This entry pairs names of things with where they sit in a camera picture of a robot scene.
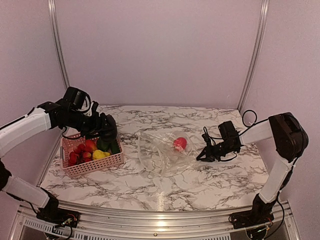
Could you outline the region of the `dark green fake avocado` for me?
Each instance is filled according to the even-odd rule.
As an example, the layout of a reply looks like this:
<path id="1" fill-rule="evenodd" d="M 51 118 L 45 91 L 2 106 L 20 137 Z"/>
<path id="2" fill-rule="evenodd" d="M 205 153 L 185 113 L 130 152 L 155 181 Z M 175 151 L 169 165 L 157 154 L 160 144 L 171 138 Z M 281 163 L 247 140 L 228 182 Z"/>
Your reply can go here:
<path id="1" fill-rule="evenodd" d="M 96 142 L 97 149 L 103 152 L 107 152 L 110 149 L 110 144 L 110 142 L 103 141 L 101 138 Z"/>

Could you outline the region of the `green fake cucumber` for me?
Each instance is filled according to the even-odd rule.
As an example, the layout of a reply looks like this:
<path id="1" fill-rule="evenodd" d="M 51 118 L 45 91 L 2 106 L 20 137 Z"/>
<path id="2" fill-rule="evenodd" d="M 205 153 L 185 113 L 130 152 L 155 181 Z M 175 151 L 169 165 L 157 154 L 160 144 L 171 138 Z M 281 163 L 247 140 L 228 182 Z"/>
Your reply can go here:
<path id="1" fill-rule="evenodd" d="M 113 155 L 114 155 L 114 154 L 118 154 L 118 153 L 121 152 L 120 147 L 119 147 L 119 145 L 118 145 L 118 142 L 117 142 L 116 140 L 114 140 L 114 141 L 112 141 L 112 142 L 110 143 L 110 150 L 111 150 L 111 152 L 112 152 Z"/>

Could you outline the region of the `yellow fake lemon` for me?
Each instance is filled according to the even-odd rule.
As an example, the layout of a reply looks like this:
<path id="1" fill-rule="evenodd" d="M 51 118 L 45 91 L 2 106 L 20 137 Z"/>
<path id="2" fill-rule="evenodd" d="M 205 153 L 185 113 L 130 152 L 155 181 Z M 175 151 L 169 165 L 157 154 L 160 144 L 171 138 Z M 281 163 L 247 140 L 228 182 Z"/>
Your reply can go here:
<path id="1" fill-rule="evenodd" d="M 92 153 L 92 159 L 95 160 L 100 160 L 109 157 L 111 154 L 108 151 L 101 151 L 99 149 L 95 150 Z"/>

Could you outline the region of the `red fake pepper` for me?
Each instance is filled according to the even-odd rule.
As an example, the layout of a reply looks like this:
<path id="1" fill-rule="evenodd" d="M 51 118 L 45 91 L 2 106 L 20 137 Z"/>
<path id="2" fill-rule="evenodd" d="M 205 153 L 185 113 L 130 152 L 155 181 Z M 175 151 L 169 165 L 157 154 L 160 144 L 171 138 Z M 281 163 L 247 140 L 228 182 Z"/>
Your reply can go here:
<path id="1" fill-rule="evenodd" d="M 187 140 L 184 137 L 178 137 L 173 141 L 173 147 L 176 151 L 182 152 L 187 147 Z"/>

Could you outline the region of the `red fake cherry tomato bunch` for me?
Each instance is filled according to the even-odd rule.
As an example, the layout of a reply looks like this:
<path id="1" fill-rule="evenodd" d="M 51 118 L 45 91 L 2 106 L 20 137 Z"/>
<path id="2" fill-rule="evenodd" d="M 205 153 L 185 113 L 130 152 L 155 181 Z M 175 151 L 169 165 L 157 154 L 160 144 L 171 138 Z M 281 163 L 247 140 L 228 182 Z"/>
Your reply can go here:
<path id="1" fill-rule="evenodd" d="M 93 160 L 93 149 L 85 144 L 79 144 L 69 153 L 68 165 L 80 165 Z"/>

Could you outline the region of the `clear zip top bag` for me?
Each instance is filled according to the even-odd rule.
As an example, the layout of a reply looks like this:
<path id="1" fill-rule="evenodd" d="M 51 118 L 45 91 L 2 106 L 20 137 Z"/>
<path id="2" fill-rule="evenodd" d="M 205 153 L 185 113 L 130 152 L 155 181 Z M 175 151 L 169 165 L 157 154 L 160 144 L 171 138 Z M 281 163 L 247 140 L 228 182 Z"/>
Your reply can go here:
<path id="1" fill-rule="evenodd" d="M 175 139 L 187 140 L 184 151 L 174 149 Z M 157 176 L 176 173 L 190 168 L 196 162 L 199 152 L 190 137 L 182 131 L 139 133 L 137 139 L 138 159 L 142 166 Z"/>

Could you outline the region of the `red orange fake mango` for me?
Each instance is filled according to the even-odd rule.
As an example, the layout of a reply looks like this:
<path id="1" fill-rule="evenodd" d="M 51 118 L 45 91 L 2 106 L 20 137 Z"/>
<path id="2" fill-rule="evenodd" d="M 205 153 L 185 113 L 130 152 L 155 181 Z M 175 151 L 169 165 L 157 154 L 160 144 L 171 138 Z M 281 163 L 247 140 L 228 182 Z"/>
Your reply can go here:
<path id="1" fill-rule="evenodd" d="M 97 145 L 96 145 L 96 142 L 91 140 L 91 139 L 86 139 L 85 142 L 84 142 L 84 145 L 85 145 L 84 150 L 86 152 L 93 153 L 95 150 L 98 149 Z"/>

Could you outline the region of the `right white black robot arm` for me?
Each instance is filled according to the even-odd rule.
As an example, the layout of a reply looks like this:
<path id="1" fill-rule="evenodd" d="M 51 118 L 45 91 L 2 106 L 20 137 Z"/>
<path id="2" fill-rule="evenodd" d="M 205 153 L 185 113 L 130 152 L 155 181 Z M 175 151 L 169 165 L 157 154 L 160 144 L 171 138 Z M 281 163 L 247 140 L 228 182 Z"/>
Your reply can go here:
<path id="1" fill-rule="evenodd" d="M 206 128 L 203 129 L 206 146 L 196 157 L 202 162 L 226 162 L 227 154 L 239 154 L 241 147 L 273 139 L 278 158 L 269 177 L 259 194 L 252 202 L 252 209 L 247 219 L 258 224 L 269 213 L 278 200 L 281 190 L 288 184 L 297 160 L 309 144 L 309 137 L 299 121 L 291 112 L 272 115 L 267 119 L 253 123 L 243 132 L 236 130 L 232 121 L 225 121 L 218 126 L 220 143 L 214 142 Z"/>

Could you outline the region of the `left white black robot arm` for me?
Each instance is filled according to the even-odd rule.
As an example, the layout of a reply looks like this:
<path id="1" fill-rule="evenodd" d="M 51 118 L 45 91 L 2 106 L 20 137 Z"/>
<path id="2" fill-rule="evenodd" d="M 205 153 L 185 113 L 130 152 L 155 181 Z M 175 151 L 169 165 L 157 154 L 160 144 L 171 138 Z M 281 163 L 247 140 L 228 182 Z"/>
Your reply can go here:
<path id="1" fill-rule="evenodd" d="M 42 103 L 0 128 L 0 156 L 4 157 L 24 141 L 54 128 L 75 129 L 86 139 L 115 140 L 118 135 L 116 121 L 110 114 L 98 113 L 98 105 L 83 90 L 69 86 L 60 100 Z M 59 202 L 54 196 L 13 176 L 3 163 L 0 165 L 0 189 L 13 198 L 37 206 L 53 223 L 63 219 L 63 211 L 58 208 Z"/>

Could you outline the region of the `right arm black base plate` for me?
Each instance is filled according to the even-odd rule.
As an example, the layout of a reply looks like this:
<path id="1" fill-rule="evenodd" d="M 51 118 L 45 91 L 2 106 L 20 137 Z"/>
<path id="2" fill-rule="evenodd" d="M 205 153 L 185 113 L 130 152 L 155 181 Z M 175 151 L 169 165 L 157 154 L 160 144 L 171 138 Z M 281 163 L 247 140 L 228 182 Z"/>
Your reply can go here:
<path id="1" fill-rule="evenodd" d="M 251 210 L 232 213 L 228 220 L 234 229 L 252 227 L 273 221 L 272 210 L 275 203 L 276 200 L 265 203 L 257 194 L 253 199 Z"/>

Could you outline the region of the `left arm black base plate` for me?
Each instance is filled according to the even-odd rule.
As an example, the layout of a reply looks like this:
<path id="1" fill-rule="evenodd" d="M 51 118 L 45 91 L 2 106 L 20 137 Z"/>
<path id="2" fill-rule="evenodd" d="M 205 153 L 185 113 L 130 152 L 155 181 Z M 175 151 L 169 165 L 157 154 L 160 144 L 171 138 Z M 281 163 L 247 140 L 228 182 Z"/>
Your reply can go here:
<path id="1" fill-rule="evenodd" d="M 48 203 L 44 208 L 38 208 L 36 217 L 40 220 L 55 224 L 55 228 L 65 226 L 76 228 L 80 213 L 78 211 L 60 208 L 58 199 L 52 194 L 49 194 Z"/>

